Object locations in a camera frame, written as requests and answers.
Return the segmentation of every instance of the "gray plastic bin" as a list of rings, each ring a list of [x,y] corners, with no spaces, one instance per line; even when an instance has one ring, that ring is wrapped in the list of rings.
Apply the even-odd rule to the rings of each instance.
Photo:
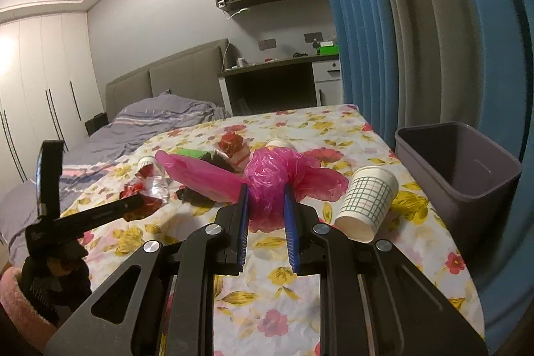
[[[521,163],[463,122],[397,130],[397,154],[468,256],[479,243],[507,194]]]

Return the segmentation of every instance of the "wardrobe handle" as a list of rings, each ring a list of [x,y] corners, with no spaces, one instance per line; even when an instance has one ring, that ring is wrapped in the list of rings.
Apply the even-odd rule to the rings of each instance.
[[[52,111],[54,113],[55,122],[57,122],[57,124],[58,124],[59,134],[61,135],[60,139],[62,139],[63,143],[65,144],[65,151],[68,151],[67,141],[65,141],[65,137],[63,136],[63,132],[61,131],[61,126],[59,125],[59,120],[58,120],[58,114],[55,111],[54,99],[52,98],[52,90],[51,89],[48,90],[48,95],[50,96],[50,104],[52,105]]]
[[[15,158],[17,159],[17,163],[19,164],[20,172],[22,172],[22,175],[24,176],[23,181],[26,181],[28,177],[26,177],[26,173],[24,172],[24,168],[20,162],[19,155],[17,154],[17,147],[15,147],[15,143],[13,142],[13,136],[11,136],[11,130],[9,128],[9,122],[7,122],[7,115],[5,114],[5,111],[4,111],[4,120],[5,120],[5,126],[7,127],[7,134],[9,135],[11,146],[13,147],[13,152],[15,153]]]
[[[74,106],[76,106],[76,112],[78,112],[78,118],[81,121],[82,117],[79,114],[78,102],[76,101],[76,94],[74,94],[74,87],[72,86],[72,80],[69,83],[70,83],[70,92],[72,92],[72,98],[74,100]]]
[[[48,103],[48,111],[50,112],[50,117],[52,117],[52,122],[54,124],[55,134],[58,136],[58,139],[61,139],[61,136],[59,135],[59,132],[58,132],[58,127],[55,124],[54,114],[52,113],[52,106],[50,105],[50,98],[48,97],[48,89],[45,89],[44,93],[46,94],[46,102]]]
[[[11,143],[10,143],[9,139],[7,138],[7,130],[5,128],[5,125],[6,125],[5,121],[7,121],[7,120],[4,121],[4,113],[3,112],[0,112],[0,118],[2,118],[2,128],[4,129],[5,141],[7,142],[7,146],[9,147],[9,152],[11,153],[11,158],[13,159],[13,163],[15,164],[15,167],[17,168],[17,172],[19,173],[20,180],[21,181],[25,181],[24,177],[20,173],[19,165],[17,165],[17,160],[15,159],[15,155],[13,154],[13,149],[11,148]]]

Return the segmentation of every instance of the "wardrobe door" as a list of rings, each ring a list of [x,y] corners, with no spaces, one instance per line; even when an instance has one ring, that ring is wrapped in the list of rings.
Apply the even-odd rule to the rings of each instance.
[[[65,57],[61,15],[41,18],[43,62],[48,85],[47,98],[59,135],[67,150],[87,137],[70,88],[70,74]]]
[[[20,22],[19,44],[20,73],[26,106],[40,148],[40,144],[44,140],[60,138],[48,99],[40,17],[33,17]],[[35,159],[38,152],[38,149],[34,152]]]
[[[4,130],[0,132],[0,162],[2,163],[2,168],[0,169],[1,200],[7,192],[22,183],[22,175],[15,166],[14,157],[7,141],[7,133]]]
[[[33,178],[37,154],[41,143],[37,139],[26,102],[26,92],[20,69],[20,22],[11,22],[0,27],[0,41],[11,47],[2,50],[6,62],[0,75],[0,101],[2,123],[11,146],[15,165],[23,177]]]
[[[13,29],[5,26],[0,26],[0,81],[13,68],[19,50],[18,42],[12,35]],[[20,167],[15,163],[16,158],[7,133],[1,98],[0,95],[0,124],[2,124],[2,131],[0,132],[0,198],[13,187],[22,183],[23,180]]]
[[[61,21],[73,100],[85,122],[103,111],[89,49],[87,15],[63,14]]]

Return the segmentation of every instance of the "power cord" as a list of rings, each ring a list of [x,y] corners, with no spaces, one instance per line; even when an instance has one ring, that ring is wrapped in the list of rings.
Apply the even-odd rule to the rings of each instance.
[[[242,13],[243,11],[250,11],[250,8],[241,8],[241,10],[236,11],[234,14],[230,15],[227,14],[226,11],[223,11],[224,16],[226,17],[226,20],[230,20],[233,18],[233,16],[237,16],[237,14]],[[224,62],[226,61],[226,52],[228,51],[228,48],[230,47],[230,42],[232,41],[232,28],[230,28],[230,35],[228,37],[228,45],[226,46],[226,50],[223,54],[223,70],[224,71]]]

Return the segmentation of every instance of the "white paper cup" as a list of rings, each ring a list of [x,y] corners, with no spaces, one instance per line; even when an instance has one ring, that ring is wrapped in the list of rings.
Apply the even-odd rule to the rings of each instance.
[[[266,147],[267,148],[290,148],[293,151],[297,151],[297,149],[291,142],[286,141],[285,139],[279,139],[277,137],[267,142]]]
[[[380,166],[358,169],[352,176],[335,226],[348,238],[369,243],[384,221],[398,190],[398,181],[388,170]]]
[[[165,176],[165,168],[163,165],[160,165],[156,162],[156,158],[152,156],[141,157],[137,163],[137,172],[146,165],[154,165],[155,168],[158,168],[162,176]]]

